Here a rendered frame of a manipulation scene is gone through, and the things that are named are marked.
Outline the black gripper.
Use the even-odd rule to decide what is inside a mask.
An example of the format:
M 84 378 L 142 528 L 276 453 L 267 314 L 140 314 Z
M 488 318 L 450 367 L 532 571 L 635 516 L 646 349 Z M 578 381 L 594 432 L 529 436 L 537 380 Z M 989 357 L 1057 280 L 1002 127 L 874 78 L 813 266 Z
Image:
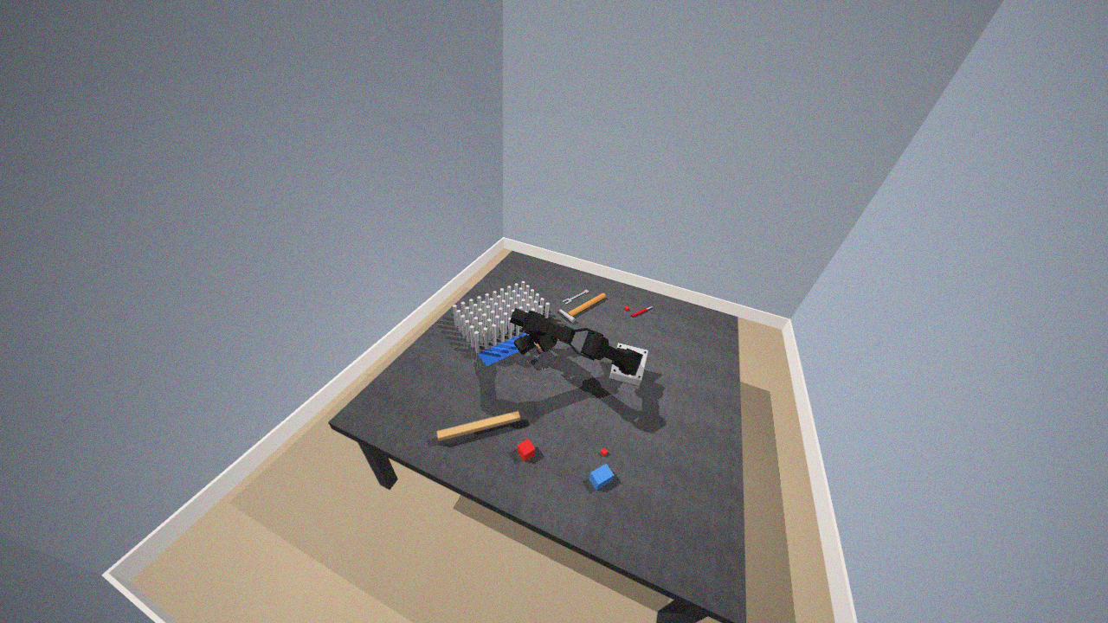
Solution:
M 557 321 L 555 321 L 555 319 L 553 317 L 548 317 L 548 320 L 552 324 L 558 324 Z M 524 355 L 525 353 L 527 353 L 529 350 L 531 350 L 531 348 L 534 348 L 535 346 L 537 346 L 534 343 L 534 340 L 538 339 L 538 337 L 542 337 L 542 336 L 537 335 L 537 336 L 532 337 L 531 335 L 525 335 L 523 337 L 519 337 L 519 339 L 516 339 L 515 343 L 514 343 L 515 346 L 516 346 L 516 350 L 519 350 L 519 353 L 521 353 L 521 354 Z

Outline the hammer with orange handle and grey head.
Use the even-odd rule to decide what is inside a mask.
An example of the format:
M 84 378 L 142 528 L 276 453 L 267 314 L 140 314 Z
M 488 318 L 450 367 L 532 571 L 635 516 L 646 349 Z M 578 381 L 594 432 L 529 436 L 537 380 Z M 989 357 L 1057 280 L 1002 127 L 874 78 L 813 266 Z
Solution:
M 582 304 L 581 306 L 578 306 L 575 309 L 571 309 L 571 312 L 563 312 L 563 309 L 560 309 L 560 314 L 563 314 L 566 318 L 570 319 L 571 323 L 574 323 L 577 319 L 575 317 L 573 317 L 573 316 L 579 314 L 579 312 L 584 312 L 584 309 L 587 309 L 587 307 L 593 306 L 593 304 L 596 304 L 597 302 L 599 302 L 602 299 L 605 299 L 605 298 L 606 298 L 605 294 L 599 294 L 594 299 L 591 299 L 589 302 L 586 302 L 586 303 Z

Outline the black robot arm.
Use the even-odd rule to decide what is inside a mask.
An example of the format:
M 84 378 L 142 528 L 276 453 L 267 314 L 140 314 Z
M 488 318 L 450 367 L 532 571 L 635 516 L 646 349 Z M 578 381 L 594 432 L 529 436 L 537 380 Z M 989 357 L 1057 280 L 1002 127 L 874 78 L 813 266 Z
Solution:
M 535 339 L 534 343 L 541 346 L 542 351 L 551 350 L 557 344 L 557 339 L 560 339 L 560 343 L 570 344 L 571 349 L 577 353 L 573 344 L 571 344 L 571 339 L 573 339 L 577 331 L 587 331 L 587 337 L 581 350 L 584 355 L 577 353 L 579 356 L 592 360 L 602 360 L 606 357 L 612 360 L 612 364 L 620 368 L 620 372 L 625 375 L 636 376 L 636 372 L 640 369 L 640 353 L 623 350 L 620 348 L 615 350 L 615 348 L 609 346 L 609 340 L 605 338 L 604 334 L 599 334 L 599 331 L 587 330 L 587 328 L 572 330 L 570 326 L 563 327 L 560 324 L 552 324 L 548 318 L 545 318 L 544 315 L 537 312 L 521 312 L 521 309 L 516 308 L 511 315 L 510 323 L 519 324 L 524 334 L 529 334 L 532 337 L 541 335 L 542 337 Z

